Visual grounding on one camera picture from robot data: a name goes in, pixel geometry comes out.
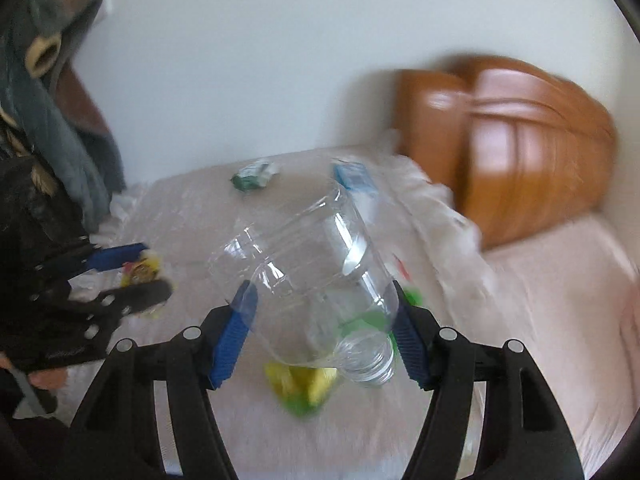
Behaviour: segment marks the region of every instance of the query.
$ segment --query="clear plastic bottle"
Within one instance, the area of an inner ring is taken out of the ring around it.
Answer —
[[[240,312],[278,361],[383,384],[394,372],[388,334],[398,295],[348,193],[329,179],[314,189],[249,207],[252,222],[209,270],[228,300],[244,280],[255,285],[255,317]]]

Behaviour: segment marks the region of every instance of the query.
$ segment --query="brown wooden furniture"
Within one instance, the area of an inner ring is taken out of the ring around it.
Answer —
[[[491,248],[598,205],[616,131],[579,86],[524,62],[474,56],[399,75],[400,152],[449,186]]]

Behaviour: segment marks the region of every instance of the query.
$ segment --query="silver screw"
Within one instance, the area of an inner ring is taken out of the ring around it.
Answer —
[[[199,338],[200,334],[202,334],[202,331],[197,326],[190,326],[182,332],[182,337],[193,340]]]
[[[524,352],[524,345],[517,339],[512,339],[507,343],[507,348],[516,354],[522,354]]]
[[[118,352],[128,352],[129,350],[131,350],[132,346],[133,341],[131,339],[121,339],[116,345],[116,350]]]
[[[458,337],[458,332],[448,327],[441,328],[440,337],[443,338],[444,341],[455,341],[455,339]]]
[[[87,328],[84,331],[84,338],[85,339],[93,339],[97,333],[100,332],[100,327],[97,325],[90,325],[89,328]]]

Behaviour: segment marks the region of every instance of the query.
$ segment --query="wooden headboard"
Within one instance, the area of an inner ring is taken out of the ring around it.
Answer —
[[[616,150],[599,102],[503,57],[467,57],[449,72],[402,71],[395,127],[400,152],[453,190],[485,249],[596,207]]]

